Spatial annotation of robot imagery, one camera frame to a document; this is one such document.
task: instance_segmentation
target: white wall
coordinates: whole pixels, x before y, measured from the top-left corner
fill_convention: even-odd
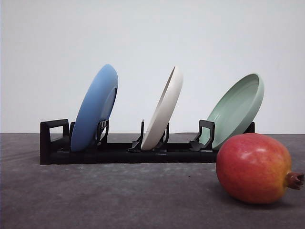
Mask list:
[[[304,0],[3,0],[1,132],[74,121],[96,73],[117,70],[112,133],[146,127],[175,64],[171,132],[195,132],[240,78],[259,73],[259,133],[305,133]]]

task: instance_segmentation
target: red pomegranate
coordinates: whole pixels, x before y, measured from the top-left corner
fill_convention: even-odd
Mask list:
[[[229,138],[218,152],[216,172],[232,197],[257,204],[277,201],[287,187],[300,189],[304,180],[304,174],[291,171],[285,146],[255,133]]]

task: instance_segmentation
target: plate holder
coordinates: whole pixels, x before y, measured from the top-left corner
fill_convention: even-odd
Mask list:
[[[131,143],[109,143],[109,120],[100,121],[97,125],[95,140],[83,151],[72,152],[71,136],[75,122],[69,126],[67,119],[41,122],[40,131],[40,164],[97,164],[97,163],[174,163],[174,162],[216,162],[217,151],[212,149],[215,123],[199,120],[199,130],[189,142],[170,142],[170,125],[168,124],[157,146],[149,151],[142,151],[144,120],[141,122],[141,133]],[[62,137],[51,141],[50,129],[62,126]],[[203,127],[210,130],[205,144],[199,142]],[[254,133],[252,122],[245,133]]]

